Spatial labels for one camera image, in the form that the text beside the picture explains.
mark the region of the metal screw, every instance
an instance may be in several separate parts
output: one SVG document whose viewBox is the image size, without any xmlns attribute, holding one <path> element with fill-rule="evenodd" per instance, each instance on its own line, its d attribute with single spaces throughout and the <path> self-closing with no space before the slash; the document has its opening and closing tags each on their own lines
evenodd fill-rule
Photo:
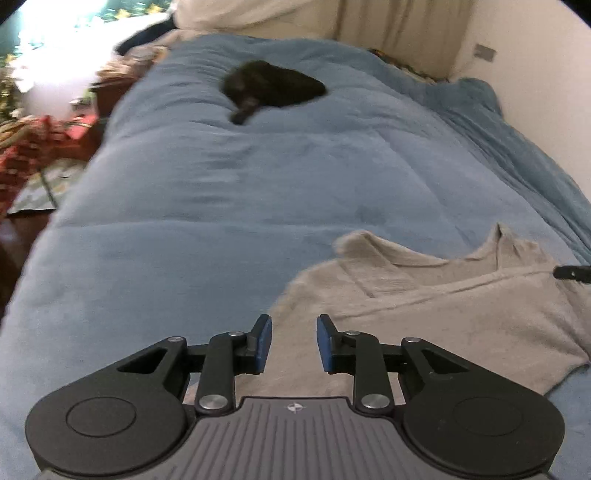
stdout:
<svg viewBox="0 0 591 480">
<path fill-rule="evenodd" d="M 386 408 L 388 405 L 390 405 L 390 399 L 387 396 L 382 395 L 380 393 L 372 393 L 364 396 L 361 399 L 361 404 L 365 408 L 377 410 L 379 408 Z"/>
<path fill-rule="evenodd" d="M 221 395 L 205 395 L 199 399 L 199 405 L 205 410 L 221 410 L 228 404 L 228 399 Z"/>
</svg>

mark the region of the bed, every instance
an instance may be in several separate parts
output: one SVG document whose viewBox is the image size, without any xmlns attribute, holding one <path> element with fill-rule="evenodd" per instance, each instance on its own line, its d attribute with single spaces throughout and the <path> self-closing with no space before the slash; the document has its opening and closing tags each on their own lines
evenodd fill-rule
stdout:
<svg viewBox="0 0 591 480">
<path fill-rule="evenodd" d="M 330 93 L 232 125 L 219 81 L 252 59 Z M 171 335 L 249 327 L 337 237 L 368 229 L 452 258 L 499 221 L 560 263 L 591 261 L 591 205 L 484 82 L 423 84 L 332 41 L 178 46 L 118 105 L 26 265 L 0 334 L 0 478 L 35 475 L 23 425 L 43 395 Z M 561 480 L 591 472 L 590 375 L 550 394 Z"/>
</svg>

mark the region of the dark cat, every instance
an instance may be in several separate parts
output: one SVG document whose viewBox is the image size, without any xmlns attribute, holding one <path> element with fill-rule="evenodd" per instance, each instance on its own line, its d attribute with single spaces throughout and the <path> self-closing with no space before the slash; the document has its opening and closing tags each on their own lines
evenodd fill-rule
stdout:
<svg viewBox="0 0 591 480">
<path fill-rule="evenodd" d="M 308 102 L 325 95 L 326 91 L 324 83 L 312 77 L 263 60 L 245 63 L 229 73 L 222 84 L 222 92 L 238 107 L 230 116 L 237 125 L 242 125 L 261 107 Z"/>
</svg>

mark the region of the electrical outlet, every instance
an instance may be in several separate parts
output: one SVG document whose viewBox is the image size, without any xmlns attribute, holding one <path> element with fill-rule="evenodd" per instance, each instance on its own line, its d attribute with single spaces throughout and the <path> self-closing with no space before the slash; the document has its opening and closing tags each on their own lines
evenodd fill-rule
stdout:
<svg viewBox="0 0 591 480">
<path fill-rule="evenodd" d="M 495 59 L 496 50 L 489 48 L 487 46 L 481 45 L 479 43 L 476 44 L 474 47 L 474 56 L 477 59 L 482 59 L 486 61 L 493 61 Z"/>
</svg>

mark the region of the red patterned cloth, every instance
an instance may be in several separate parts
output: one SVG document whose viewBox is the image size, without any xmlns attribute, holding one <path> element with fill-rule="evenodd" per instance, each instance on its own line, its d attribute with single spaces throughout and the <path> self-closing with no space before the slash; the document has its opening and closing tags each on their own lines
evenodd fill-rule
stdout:
<svg viewBox="0 0 591 480">
<path fill-rule="evenodd" d="M 47 167 L 70 140 L 50 116 L 27 122 L 26 136 L 0 153 L 0 219 L 2 219 L 31 175 Z"/>
</svg>

